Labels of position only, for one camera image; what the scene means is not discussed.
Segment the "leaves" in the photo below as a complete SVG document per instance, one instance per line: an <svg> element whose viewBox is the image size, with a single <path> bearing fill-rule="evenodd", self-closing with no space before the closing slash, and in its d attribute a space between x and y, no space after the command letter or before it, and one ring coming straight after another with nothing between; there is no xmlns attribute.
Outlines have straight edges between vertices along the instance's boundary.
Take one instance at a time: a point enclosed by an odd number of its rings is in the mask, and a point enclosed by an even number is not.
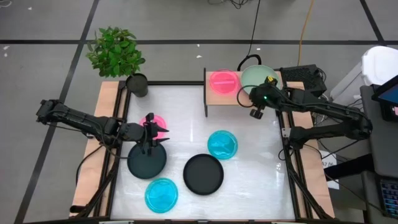
<svg viewBox="0 0 398 224"><path fill-rule="evenodd" d="M120 42L120 47L127 47L130 43L128 41Z"/></svg>
<svg viewBox="0 0 398 224"><path fill-rule="evenodd" d="M131 75L140 70L146 62L141 51L136 49L136 36L127 29L118 27L100 28L99 35L94 31L95 41L87 43L86 57L93 69L99 69L101 77Z"/></svg>
<svg viewBox="0 0 398 224"><path fill-rule="evenodd" d="M115 51L116 53L119 53L119 54L122 52L122 48L120 47L119 44L117 44L116 46L114 46L114 51Z"/></svg>

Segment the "potted plant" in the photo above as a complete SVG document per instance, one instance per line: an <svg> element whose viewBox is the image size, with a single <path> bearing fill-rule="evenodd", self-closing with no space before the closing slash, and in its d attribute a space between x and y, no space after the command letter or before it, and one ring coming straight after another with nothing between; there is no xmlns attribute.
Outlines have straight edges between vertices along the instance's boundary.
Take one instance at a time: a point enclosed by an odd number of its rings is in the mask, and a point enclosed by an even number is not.
<svg viewBox="0 0 398 224"><path fill-rule="evenodd" d="M128 76L127 89L136 96L143 97L148 93L148 80L145 75L136 73L139 66L145 63L141 51L136 49L136 37L126 29L118 27L100 28L101 37L87 43L86 57L91 61L94 69L99 69L101 77Z"/></svg>

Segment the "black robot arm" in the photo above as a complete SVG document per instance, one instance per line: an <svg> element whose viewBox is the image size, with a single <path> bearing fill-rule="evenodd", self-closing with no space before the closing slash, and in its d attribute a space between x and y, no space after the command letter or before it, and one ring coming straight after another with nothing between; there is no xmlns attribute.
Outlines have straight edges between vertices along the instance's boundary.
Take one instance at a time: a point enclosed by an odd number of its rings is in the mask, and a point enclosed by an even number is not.
<svg viewBox="0 0 398 224"><path fill-rule="evenodd" d="M340 119L340 124L305 129L291 127L282 130L285 138L289 138L294 149L301 149L310 139L332 138L346 136L350 139L363 140L370 136L372 131L371 121L358 109L343 106L318 99L310 91L295 88L278 89L272 78L267 78L265 83L253 88L249 94L256 110L251 110L250 115L261 119L266 106L278 111L316 112L332 118Z"/></svg>
<svg viewBox="0 0 398 224"><path fill-rule="evenodd" d="M115 147L120 141L134 141L138 144L149 144L149 149L158 143L168 140L156 139L158 132L168 130L153 123L154 114L146 116L143 126L136 123L123 123L117 118L105 116L96 117L65 106L58 100L42 100L41 107L36 113L37 121L43 124L51 122L61 122L71 127L77 128L83 134L93 135L101 144Z"/></svg>

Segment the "black plant pot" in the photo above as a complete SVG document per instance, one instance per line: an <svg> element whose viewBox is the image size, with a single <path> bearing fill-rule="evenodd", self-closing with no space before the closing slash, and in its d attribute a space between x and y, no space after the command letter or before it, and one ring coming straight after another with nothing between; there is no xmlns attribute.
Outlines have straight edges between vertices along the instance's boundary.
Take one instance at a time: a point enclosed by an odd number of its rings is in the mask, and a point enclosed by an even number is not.
<svg viewBox="0 0 398 224"><path fill-rule="evenodd" d="M126 87L136 97L144 97L148 94L148 79L145 75L136 73L127 78Z"/></svg>

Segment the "pink bowl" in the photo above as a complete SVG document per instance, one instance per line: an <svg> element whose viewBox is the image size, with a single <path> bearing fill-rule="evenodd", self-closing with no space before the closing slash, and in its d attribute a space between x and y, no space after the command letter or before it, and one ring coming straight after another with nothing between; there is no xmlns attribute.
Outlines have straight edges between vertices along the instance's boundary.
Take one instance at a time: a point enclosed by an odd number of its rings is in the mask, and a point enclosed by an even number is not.
<svg viewBox="0 0 398 224"><path fill-rule="evenodd" d="M145 117L143 117L143 118L140 120L139 125L143 126L145 120L146 120ZM155 115L155 118L154 118L154 120L153 120L152 122L157 123L157 125L158 125L159 127L161 127L161 128L167 129L167 128L166 128L166 122L164 121L164 119L163 119L161 116ZM157 133L157 137L154 137L154 139L163 138L164 135L165 135L165 133L159 132L159 133Z"/></svg>
<svg viewBox="0 0 398 224"><path fill-rule="evenodd" d="M221 95L236 93L239 88L238 75L226 69L215 71L210 76L210 87Z"/></svg>

